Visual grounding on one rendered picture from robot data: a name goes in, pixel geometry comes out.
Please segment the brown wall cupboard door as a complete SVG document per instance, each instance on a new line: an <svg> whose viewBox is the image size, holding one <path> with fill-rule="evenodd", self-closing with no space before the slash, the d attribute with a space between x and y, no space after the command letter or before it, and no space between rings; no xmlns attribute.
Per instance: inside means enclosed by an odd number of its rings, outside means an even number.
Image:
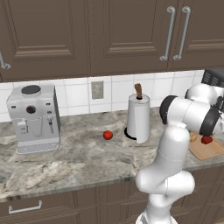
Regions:
<svg viewBox="0 0 224 224"><path fill-rule="evenodd" d="M191 8L191 14L184 49L181 59L174 60L186 21L185 6ZM224 67L224 0L178 0L167 70L220 67Z"/></svg>
<svg viewBox="0 0 224 224"><path fill-rule="evenodd" d="M4 82L89 76L86 0L0 0Z"/></svg>
<svg viewBox="0 0 224 224"><path fill-rule="evenodd" d="M163 72L171 14L178 0L89 0L93 76Z"/></svg>

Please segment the brown and black towel holder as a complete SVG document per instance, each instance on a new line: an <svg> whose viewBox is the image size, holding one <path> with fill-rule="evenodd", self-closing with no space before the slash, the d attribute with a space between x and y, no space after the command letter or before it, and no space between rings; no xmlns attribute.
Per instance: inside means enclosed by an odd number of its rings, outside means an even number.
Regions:
<svg viewBox="0 0 224 224"><path fill-rule="evenodd" d="M140 140L141 114L144 98L140 83L134 85L136 92L129 97L127 127L124 130L126 137Z"/></svg>

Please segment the grey wall outlet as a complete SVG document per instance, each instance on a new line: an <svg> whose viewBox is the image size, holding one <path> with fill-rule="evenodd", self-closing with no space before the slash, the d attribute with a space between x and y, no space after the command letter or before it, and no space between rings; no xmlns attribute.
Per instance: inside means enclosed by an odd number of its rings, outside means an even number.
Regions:
<svg viewBox="0 0 224 224"><path fill-rule="evenodd" d="M103 82L102 81L92 81L92 99L102 99L103 98Z"/></svg>

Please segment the wooden cutting board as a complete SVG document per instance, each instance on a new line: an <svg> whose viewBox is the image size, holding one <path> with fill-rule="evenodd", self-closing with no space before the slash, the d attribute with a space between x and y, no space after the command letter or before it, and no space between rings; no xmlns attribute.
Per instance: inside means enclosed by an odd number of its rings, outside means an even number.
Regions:
<svg viewBox="0 0 224 224"><path fill-rule="evenodd" d="M211 143L203 144L201 135L196 135L196 139L189 143L189 151L199 160L205 160L224 154L224 145L215 138Z"/></svg>

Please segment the brown drawer front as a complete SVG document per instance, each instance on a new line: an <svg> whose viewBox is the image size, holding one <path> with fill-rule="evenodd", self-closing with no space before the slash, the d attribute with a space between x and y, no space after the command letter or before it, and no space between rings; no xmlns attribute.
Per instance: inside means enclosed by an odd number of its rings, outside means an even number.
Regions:
<svg viewBox="0 0 224 224"><path fill-rule="evenodd" d="M9 214L9 206L15 209L34 207L42 200L43 206L36 211ZM58 192L38 197L10 197L0 202L0 224L99 224L95 189Z"/></svg>

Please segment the silver coffee machine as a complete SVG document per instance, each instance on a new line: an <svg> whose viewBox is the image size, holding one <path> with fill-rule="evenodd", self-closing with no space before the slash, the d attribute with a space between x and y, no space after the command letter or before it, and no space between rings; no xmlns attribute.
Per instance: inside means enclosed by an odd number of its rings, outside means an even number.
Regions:
<svg viewBox="0 0 224 224"><path fill-rule="evenodd" d="M7 108L17 137L17 154L60 147L60 115L54 85L15 87Z"/></svg>

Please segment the brown base cupboard door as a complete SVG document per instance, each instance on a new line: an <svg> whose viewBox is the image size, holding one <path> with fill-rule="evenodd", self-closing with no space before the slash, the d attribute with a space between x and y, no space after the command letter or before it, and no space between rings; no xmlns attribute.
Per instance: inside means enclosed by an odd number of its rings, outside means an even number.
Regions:
<svg viewBox="0 0 224 224"><path fill-rule="evenodd" d="M146 208L147 199L134 180L101 186L101 224L135 224Z"/></svg>
<svg viewBox="0 0 224 224"><path fill-rule="evenodd" d="M195 189L172 205L172 217L178 224L224 224L224 165L191 174Z"/></svg>

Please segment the white paper towel roll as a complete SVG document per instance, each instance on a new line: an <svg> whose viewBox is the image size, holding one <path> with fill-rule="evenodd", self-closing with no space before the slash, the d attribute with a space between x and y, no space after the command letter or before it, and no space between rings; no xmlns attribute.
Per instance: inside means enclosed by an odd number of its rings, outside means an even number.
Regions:
<svg viewBox="0 0 224 224"><path fill-rule="evenodd" d="M150 98L145 94L141 100L136 94L129 97L127 134L138 144L146 142L150 136Z"/></svg>

